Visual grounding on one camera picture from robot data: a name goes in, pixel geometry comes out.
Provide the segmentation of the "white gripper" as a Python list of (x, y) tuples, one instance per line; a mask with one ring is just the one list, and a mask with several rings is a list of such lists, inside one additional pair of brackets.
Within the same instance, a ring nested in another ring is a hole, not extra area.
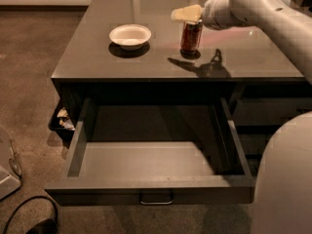
[(174, 9), (171, 13), (171, 19), (188, 23), (197, 23), (202, 20), (205, 27), (213, 30), (223, 30), (234, 26), (240, 27), (243, 23), (231, 13), (229, 1), (208, 0), (205, 2), (203, 9), (200, 5)]

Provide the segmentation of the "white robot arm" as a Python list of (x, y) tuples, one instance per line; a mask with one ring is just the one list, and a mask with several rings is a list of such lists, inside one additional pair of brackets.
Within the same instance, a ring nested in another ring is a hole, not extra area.
[[(312, 83), (312, 19), (291, 0), (208, 0), (172, 11), (171, 18), (222, 30), (256, 26)], [(257, 172), (251, 234), (312, 234), (312, 112), (270, 138)]]

